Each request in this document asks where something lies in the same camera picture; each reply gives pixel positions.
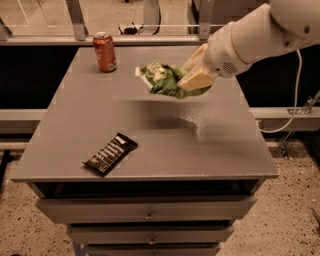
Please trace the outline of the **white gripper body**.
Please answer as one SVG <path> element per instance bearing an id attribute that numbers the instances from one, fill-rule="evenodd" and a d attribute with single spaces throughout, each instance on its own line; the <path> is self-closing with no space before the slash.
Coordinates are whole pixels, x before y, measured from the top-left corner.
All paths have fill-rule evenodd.
<path id="1" fill-rule="evenodd" d="M 205 65 L 218 76 L 225 78 L 249 69 L 249 65 L 239 57 L 232 41 L 233 26 L 234 22 L 229 22 L 212 34 L 204 54 Z"/>

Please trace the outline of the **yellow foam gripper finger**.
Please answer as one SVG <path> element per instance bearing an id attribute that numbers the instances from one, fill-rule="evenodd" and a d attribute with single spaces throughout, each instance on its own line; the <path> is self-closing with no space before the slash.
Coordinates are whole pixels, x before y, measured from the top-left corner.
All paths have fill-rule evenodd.
<path id="1" fill-rule="evenodd" d="M 212 70 L 206 66 L 195 66 L 177 83 L 177 86 L 186 91 L 193 91 L 212 85 L 214 80 L 215 73 Z"/>
<path id="2" fill-rule="evenodd" d="M 202 44 L 192 56 L 183 64 L 182 68 L 185 71 L 192 70 L 206 70 L 207 67 L 204 63 L 204 55 L 207 49 L 207 44 Z"/>

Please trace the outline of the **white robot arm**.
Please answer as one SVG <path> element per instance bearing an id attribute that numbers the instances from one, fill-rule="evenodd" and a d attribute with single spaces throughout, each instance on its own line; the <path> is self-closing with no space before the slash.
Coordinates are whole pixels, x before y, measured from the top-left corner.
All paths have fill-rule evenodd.
<path id="1" fill-rule="evenodd" d="M 254 63 L 318 44 L 320 0 L 269 0 L 214 34 L 185 62 L 178 82 L 192 91 L 230 78 Z"/>

